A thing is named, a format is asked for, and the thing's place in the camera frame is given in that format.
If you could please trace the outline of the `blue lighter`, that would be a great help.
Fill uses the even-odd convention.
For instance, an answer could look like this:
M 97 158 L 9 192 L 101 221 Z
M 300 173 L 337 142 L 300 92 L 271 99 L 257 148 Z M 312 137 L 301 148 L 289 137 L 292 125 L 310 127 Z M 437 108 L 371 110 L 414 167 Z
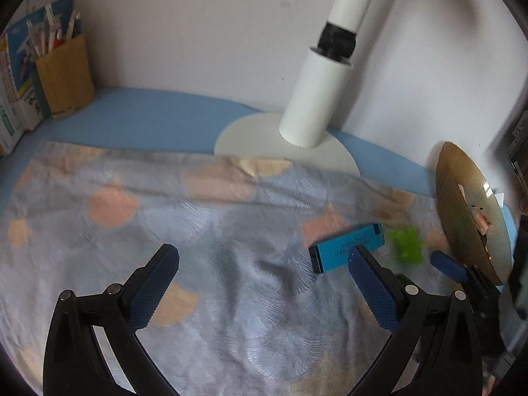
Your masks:
M 384 233 L 380 223 L 372 223 L 323 241 L 314 242 L 308 248 L 312 270 L 316 275 L 327 273 L 345 266 L 352 248 L 362 246 L 369 252 L 373 252 L 384 244 Z

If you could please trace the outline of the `patterned grey cloth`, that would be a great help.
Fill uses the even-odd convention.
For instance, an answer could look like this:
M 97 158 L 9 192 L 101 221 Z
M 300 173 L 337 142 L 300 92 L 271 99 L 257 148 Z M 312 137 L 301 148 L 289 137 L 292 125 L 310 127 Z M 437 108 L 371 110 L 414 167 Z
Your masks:
M 433 199 L 288 161 L 41 144 L 1 217 L 1 342 L 36 391 L 61 291 L 101 293 L 170 243 L 180 268 L 141 343 L 183 395 L 344 395 L 387 339 L 345 267 L 309 246 L 380 223 L 382 266 L 432 294 L 454 284 L 401 264 L 396 233 L 447 246 Z

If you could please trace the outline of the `brown paper pen holder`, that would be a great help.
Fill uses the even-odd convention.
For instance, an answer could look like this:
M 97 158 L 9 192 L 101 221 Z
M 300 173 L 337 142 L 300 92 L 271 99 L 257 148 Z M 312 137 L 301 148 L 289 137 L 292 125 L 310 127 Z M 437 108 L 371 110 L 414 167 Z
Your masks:
M 83 34 L 67 40 L 36 62 L 39 80 L 54 119 L 64 119 L 95 97 Z

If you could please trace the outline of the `blue table mat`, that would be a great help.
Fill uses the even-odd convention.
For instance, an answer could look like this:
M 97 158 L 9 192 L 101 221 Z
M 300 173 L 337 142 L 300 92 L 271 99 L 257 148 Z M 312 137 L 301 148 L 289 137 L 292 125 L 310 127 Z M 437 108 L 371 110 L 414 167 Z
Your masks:
M 210 154 L 232 122 L 254 115 L 248 106 L 213 97 L 138 88 L 102 88 L 85 109 L 48 119 L 25 134 L 1 160 L 1 202 L 6 203 L 39 145 L 47 140 L 111 149 Z M 336 129 L 362 176 L 432 197 L 432 171 L 380 146 Z

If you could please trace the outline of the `black monitor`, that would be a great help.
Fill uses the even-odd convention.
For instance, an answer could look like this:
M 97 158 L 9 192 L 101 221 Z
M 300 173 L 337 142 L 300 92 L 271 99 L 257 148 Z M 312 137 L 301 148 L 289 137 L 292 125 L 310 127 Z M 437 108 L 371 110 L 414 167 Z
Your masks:
M 512 131 L 508 161 L 523 185 L 527 185 L 527 110 L 523 110 Z

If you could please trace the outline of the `stack of books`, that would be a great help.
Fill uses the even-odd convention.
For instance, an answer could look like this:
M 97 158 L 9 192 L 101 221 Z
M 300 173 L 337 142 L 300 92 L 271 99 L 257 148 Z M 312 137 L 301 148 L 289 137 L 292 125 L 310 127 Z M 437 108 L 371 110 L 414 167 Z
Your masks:
M 32 26 L 37 30 L 30 33 Z M 1 154 L 10 155 L 23 134 L 50 115 L 37 77 L 34 41 L 48 29 L 45 6 L 8 26 L 1 35 Z

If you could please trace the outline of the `amber glass bowl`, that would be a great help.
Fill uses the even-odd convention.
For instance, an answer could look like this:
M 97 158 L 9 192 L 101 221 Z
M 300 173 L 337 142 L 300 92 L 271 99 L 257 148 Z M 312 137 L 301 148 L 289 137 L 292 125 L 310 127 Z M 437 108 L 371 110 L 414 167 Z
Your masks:
M 494 284 L 511 272 L 511 244 L 488 181 L 464 150 L 444 142 L 436 167 L 437 210 L 455 258 L 476 266 Z

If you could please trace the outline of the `light green toy figure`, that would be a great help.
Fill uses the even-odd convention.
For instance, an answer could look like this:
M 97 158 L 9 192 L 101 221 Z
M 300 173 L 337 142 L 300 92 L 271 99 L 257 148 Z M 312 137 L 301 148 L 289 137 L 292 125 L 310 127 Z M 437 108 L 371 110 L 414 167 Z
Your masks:
M 420 265 L 423 260 L 422 249 L 425 242 L 420 239 L 415 226 L 403 229 L 390 230 L 387 237 L 390 239 L 396 258 L 403 264 Z

